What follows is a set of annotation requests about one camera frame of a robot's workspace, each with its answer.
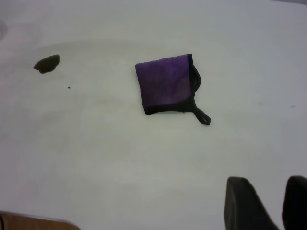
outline folded towel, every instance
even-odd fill
[[[193,65],[192,54],[139,63],[135,69],[146,114],[193,112],[201,123],[210,124],[211,119],[195,104],[201,77]]]

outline white surface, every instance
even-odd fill
[[[1,210],[82,230],[220,230],[226,180],[242,176],[283,228],[286,181],[307,176],[306,6],[2,0],[0,19]],[[185,53],[211,126],[143,112],[134,64]],[[33,69],[52,54],[54,72]]]

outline brown stain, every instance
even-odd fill
[[[33,68],[38,70],[42,74],[49,73],[54,71],[60,62],[60,56],[58,54],[55,54],[41,59],[35,64],[35,66],[33,66]]]

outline black object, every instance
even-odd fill
[[[38,61],[34,69],[38,70],[40,73],[49,73],[55,70],[58,64],[61,62],[61,58],[58,54],[49,56],[47,58],[41,59]]]
[[[287,230],[307,229],[307,179],[291,176],[283,203],[283,225]]]
[[[226,230],[278,230],[251,183],[229,177],[224,208]]]

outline black fabric trim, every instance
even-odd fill
[[[178,103],[150,106],[148,108],[144,108],[144,111],[147,115],[155,114],[158,112],[166,112],[166,111],[192,112],[195,114],[197,119],[202,124],[210,125],[211,123],[210,117],[208,117],[202,110],[197,108],[195,104],[195,99],[194,99],[195,92],[198,90],[198,88],[201,85],[201,76],[199,75],[197,69],[193,65],[192,54],[188,54],[188,60],[189,60],[191,96]]]
[[[1,222],[1,230],[4,230],[4,221],[1,215],[0,215],[0,222]]]

